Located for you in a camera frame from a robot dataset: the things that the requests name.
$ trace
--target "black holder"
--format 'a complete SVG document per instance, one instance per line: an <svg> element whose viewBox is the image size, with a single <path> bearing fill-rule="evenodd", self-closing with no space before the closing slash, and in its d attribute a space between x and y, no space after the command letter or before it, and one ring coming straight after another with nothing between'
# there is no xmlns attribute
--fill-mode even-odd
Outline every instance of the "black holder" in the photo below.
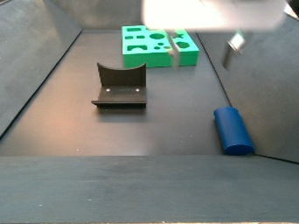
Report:
<svg viewBox="0 0 299 224"><path fill-rule="evenodd" d="M97 100L98 106L144 106L145 97L145 64L129 69L114 69L97 63L101 83Z"/></svg>

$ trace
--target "green shape sorter block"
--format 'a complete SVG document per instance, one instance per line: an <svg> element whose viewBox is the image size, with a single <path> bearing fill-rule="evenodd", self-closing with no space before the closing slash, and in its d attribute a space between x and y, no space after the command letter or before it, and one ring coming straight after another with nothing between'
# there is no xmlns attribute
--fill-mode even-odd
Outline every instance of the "green shape sorter block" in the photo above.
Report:
<svg viewBox="0 0 299 224"><path fill-rule="evenodd" d="M178 46L180 66L194 66L198 58L198 48L185 30L174 30L173 43ZM124 67L170 67L172 50L164 30L146 30L144 25L122 26Z"/></svg>

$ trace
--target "blue cylinder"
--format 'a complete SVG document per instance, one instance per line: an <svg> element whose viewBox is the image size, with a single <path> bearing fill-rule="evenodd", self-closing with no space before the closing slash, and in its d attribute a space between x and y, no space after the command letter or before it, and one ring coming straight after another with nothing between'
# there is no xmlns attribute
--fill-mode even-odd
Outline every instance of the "blue cylinder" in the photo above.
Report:
<svg viewBox="0 0 299 224"><path fill-rule="evenodd" d="M213 111L213 115L225 154L247 155L252 153L255 149L239 111L232 107L223 107Z"/></svg>

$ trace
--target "hole in green block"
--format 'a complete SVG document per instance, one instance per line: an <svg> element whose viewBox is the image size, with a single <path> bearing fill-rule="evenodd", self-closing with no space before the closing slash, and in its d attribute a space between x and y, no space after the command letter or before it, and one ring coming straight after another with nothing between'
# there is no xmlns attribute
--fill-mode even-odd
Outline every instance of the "hole in green block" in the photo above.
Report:
<svg viewBox="0 0 299 224"><path fill-rule="evenodd" d="M176 34L176 37L174 37L174 39L182 39L182 34L180 34L180 33L174 33Z"/></svg>
<svg viewBox="0 0 299 224"><path fill-rule="evenodd" d="M128 51L132 51L132 50L136 49L136 48L140 48L140 49L142 49L142 50L146 50L146 45L129 45L129 46L126 47L126 50L128 50Z"/></svg>
<svg viewBox="0 0 299 224"><path fill-rule="evenodd" d="M162 39L164 35L161 33L153 33L153 34L149 35L149 38L150 39Z"/></svg>
<svg viewBox="0 0 299 224"><path fill-rule="evenodd" d="M141 28L126 28L128 32L140 32Z"/></svg>
<svg viewBox="0 0 299 224"><path fill-rule="evenodd" d="M190 45L185 42L177 42L176 45L180 47L180 48L186 48L189 47Z"/></svg>

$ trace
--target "metal bracket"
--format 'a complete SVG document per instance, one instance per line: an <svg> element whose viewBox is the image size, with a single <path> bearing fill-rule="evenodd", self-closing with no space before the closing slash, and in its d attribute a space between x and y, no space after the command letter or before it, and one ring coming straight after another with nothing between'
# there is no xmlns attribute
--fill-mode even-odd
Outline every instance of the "metal bracket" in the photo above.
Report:
<svg viewBox="0 0 299 224"><path fill-rule="evenodd" d="M97 100L90 103L97 107L145 105L145 64L130 69L114 69L97 63L97 72L101 88Z"/></svg>

